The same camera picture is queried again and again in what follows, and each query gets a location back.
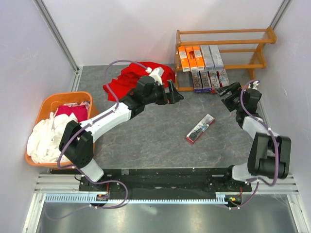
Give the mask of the orange toothpaste box windowed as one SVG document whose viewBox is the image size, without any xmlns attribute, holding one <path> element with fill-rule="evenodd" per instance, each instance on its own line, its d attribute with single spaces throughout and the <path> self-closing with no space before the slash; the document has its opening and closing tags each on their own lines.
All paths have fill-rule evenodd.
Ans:
<svg viewBox="0 0 311 233">
<path fill-rule="evenodd" d="M 194 50 L 192 46 L 186 46 L 185 49 L 186 49 L 186 54 L 187 54 L 190 70 L 197 71 L 198 67 L 197 67 L 196 59 L 194 56 Z"/>
</svg>

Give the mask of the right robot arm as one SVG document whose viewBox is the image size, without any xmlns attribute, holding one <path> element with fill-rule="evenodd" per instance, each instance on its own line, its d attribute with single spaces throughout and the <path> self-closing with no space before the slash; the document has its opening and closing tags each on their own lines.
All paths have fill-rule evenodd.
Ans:
<svg viewBox="0 0 311 233">
<path fill-rule="evenodd" d="M 247 163 L 233 165 L 230 174 L 223 178 L 223 187 L 234 191 L 240 182 L 262 181 L 268 186 L 289 174 L 291 139 L 274 132 L 257 113 L 262 94 L 259 81 L 249 81 L 245 86 L 235 82 L 216 91 L 229 111 L 236 112 L 236 122 L 253 140 Z"/>
</svg>

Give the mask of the silver toothpaste box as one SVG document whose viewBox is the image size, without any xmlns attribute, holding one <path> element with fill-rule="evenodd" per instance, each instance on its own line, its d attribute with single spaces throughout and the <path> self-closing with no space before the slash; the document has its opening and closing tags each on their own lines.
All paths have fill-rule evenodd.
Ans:
<svg viewBox="0 0 311 233">
<path fill-rule="evenodd" d="M 201 45 L 201 54 L 205 63 L 205 71 L 214 70 L 214 62 L 210 53 L 209 45 Z"/>
<path fill-rule="evenodd" d="M 214 62 L 214 70 L 221 71 L 224 68 L 223 60 L 217 45 L 209 46 L 212 60 Z"/>
</svg>

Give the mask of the red R&O box bottom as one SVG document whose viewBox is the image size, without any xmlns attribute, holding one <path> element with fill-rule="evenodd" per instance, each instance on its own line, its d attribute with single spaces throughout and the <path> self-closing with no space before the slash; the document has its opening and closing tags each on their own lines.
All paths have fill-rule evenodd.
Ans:
<svg viewBox="0 0 311 233">
<path fill-rule="evenodd" d="M 217 90 L 220 88 L 220 83 L 219 83 L 217 72 L 210 71 L 209 78 L 210 78 L 211 88 L 212 88 L 211 92 L 213 94 L 217 94 Z"/>
</svg>

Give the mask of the purple R&O box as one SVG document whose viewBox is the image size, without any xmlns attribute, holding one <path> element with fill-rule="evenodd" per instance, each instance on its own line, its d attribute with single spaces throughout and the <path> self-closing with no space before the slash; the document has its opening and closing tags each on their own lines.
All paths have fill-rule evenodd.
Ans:
<svg viewBox="0 0 311 233">
<path fill-rule="evenodd" d="M 211 82 L 207 71 L 200 71 L 200 78 L 204 92 L 210 93 L 212 91 Z"/>
<path fill-rule="evenodd" d="M 192 81 L 193 81 L 193 89 L 194 93 L 202 93 L 203 92 L 203 86 L 201 82 L 201 78 L 198 71 L 192 71 Z"/>
</svg>

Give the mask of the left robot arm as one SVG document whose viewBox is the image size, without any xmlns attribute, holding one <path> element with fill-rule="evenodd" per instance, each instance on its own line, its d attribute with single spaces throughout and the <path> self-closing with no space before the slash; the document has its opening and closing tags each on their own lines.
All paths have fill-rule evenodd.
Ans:
<svg viewBox="0 0 311 233">
<path fill-rule="evenodd" d="M 168 80 L 168 88 L 166 91 L 153 77 L 143 76 L 135 88 L 105 112 L 80 123 L 70 121 L 59 144 L 61 155 L 86 176 L 92 188 L 105 189 L 107 180 L 104 170 L 93 158 L 93 144 L 109 130 L 142 113 L 148 104 L 175 104 L 183 100 L 172 80 Z"/>
</svg>

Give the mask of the orange toothpaste box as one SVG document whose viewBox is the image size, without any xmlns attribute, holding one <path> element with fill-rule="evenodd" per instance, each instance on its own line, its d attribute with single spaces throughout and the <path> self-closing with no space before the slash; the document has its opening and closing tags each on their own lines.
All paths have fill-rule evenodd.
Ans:
<svg viewBox="0 0 311 233">
<path fill-rule="evenodd" d="M 185 49 L 184 46 L 180 46 L 178 48 L 178 54 L 179 54 L 179 57 L 180 57 L 182 71 L 183 72 L 190 71 L 190 65 L 189 65 L 186 49 Z"/>
<path fill-rule="evenodd" d="M 194 57 L 196 60 L 197 70 L 203 71 L 205 69 L 204 59 L 201 54 L 201 49 L 199 46 L 193 46 Z"/>
</svg>

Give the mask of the red r&o box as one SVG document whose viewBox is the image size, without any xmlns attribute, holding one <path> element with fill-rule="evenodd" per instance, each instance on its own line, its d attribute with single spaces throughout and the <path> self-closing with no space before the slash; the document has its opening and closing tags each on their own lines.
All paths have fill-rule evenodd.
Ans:
<svg viewBox="0 0 311 233">
<path fill-rule="evenodd" d="M 217 71 L 220 87 L 227 87 L 230 85 L 229 78 L 225 69 Z"/>
<path fill-rule="evenodd" d="M 217 90 L 220 88 L 220 83 L 219 83 L 217 72 L 210 71 L 209 78 L 210 78 L 211 88 L 212 88 L 211 92 L 213 94 L 217 94 Z"/>
<path fill-rule="evenodd" d="M 215 118 L 210 114 L 206 114 L 201 121 L 187 134 L 186 140 L 194 144 L 197 139 L 213 124 Z"/>
</svg>

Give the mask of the orange toothpaste box top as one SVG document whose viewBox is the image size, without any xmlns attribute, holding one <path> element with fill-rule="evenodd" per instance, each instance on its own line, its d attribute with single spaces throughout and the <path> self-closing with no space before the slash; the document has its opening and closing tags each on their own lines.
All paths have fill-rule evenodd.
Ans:
<svg viewBox="0 0 311 233">
<path fill-rule="evenodd" d="M 197 70 L 203 71 L 205 69 L 204 59 L 201 54 L 201 49 L 199 46 L 193 46 L 194 57 L 196 60 Z"/>
</svg>

